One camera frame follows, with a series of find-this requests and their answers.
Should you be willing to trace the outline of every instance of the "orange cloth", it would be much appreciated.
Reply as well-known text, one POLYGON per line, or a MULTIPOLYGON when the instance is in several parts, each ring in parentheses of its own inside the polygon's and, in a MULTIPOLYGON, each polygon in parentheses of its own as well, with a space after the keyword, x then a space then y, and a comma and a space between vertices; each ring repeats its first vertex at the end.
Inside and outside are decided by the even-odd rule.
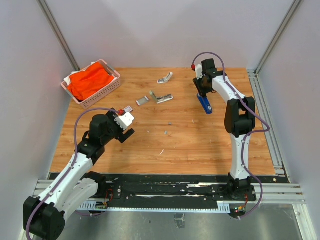
POLYGON ((85 71, 70 75, 71 83, 67 89, 76 99, 83 101, 107 86, 114 78, 100 62, 96 62, 85 71))

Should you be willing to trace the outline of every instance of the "wooden tabletop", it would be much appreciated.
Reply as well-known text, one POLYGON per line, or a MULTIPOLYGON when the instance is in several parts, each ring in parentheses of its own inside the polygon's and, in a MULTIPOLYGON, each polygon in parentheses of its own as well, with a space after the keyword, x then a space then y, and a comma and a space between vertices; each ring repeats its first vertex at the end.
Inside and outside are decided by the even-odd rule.
MULTIPOLYGON (((218 93, 210 93, 208 99, 213 114, 205 113, 193 84, 195 72, 189 68, 118 68, 117 71, 121 74, 122 86, 92 108, 118 110, 131 106, 135 117, 131 127, 135 133, 123 144, 117 140, 108 143, 105 153, 92 171, 132 174, 229 173, 232 149, 230 136, 224 126, 226 104, 218 93), (171 80, 158 84, 157 80, 168 72, 173 72, 171 80), (156 96, 172 94, 173 100, 156 104, 149 95, 150 90, 156 96), (136 100, 144 96, 150 101, 138 106, 136 100)), ((226 73, 239 91, 246 96, 253 96, 246 69, 227 68, 226 73)), ((51 172, 61 172, 74 153, 74 124, 83 111, 71 101, 51 172)), ((89 130, 92 117, 101 113, 106 112, 93 111, 82 117, 77 128, 78 142, 89 130)), ((257 120, 255 129, 261 128, 257 120)), ((256 133, 251 137, 249 169, 256 175, 275 174, 264 133, 256 133)))

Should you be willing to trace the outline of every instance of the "red connector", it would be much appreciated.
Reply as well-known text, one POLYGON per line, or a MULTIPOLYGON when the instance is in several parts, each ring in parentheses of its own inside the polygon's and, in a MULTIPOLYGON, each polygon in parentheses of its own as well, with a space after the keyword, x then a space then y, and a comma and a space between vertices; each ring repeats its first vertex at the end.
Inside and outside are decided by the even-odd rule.
POLYGON ((118 114, 122 116, 123 114, 125 114, 125 110, 122 110, 122 109, 118 110, 118 114))

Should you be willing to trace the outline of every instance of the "gray wall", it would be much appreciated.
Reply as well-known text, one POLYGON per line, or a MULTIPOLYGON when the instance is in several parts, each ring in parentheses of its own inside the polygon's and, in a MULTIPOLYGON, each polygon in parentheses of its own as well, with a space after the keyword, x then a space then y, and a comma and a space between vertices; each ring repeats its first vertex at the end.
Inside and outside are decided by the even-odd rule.
POLYGON ((320 236, 320 1, 304 1, 260 74, 294 183, 320 236))
POLYGON ((71 70, 37 1, 1 1, 1 239, 18 238, 23 203, 49 171, 70 100, 60 83, 71 70))
POLYGON ((80 67, 100 58, 115 67, 190 67, 210 51, 228 67, 254 69, 293 0, 47 2, 80 67))

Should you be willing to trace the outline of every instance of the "basket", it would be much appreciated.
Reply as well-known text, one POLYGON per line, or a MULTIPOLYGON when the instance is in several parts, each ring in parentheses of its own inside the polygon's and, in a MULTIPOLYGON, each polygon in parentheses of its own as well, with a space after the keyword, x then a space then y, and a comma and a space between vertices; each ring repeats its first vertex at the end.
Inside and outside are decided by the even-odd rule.
POLYGON ((67 89, 68 85, 65 81, 61 83, 61 86, 63 87, 64 90, 73 98, 73 100, 79 104, 83 109, 88 109, 90 108, 93 104, 98 102, 99 100, 103 99, 105 96, 107 96, 109 93, 113 92, 116 90, 118 87, 121 86, 121 81, 120 81, 120 74, 112 67, 110 64, 107 64, 104 60, 100 59, 97 62, 101 63, 101 65, 104 67, 104 69, 108 72, 108 74, 114 76, 114 79, 112 82, 110 82, 107 86, 104 88, 101 88, 98 92, 93 94, 91 97, 88 97, 86 100, 83 101, 78 101, 72 94, 71 92, 67 89))

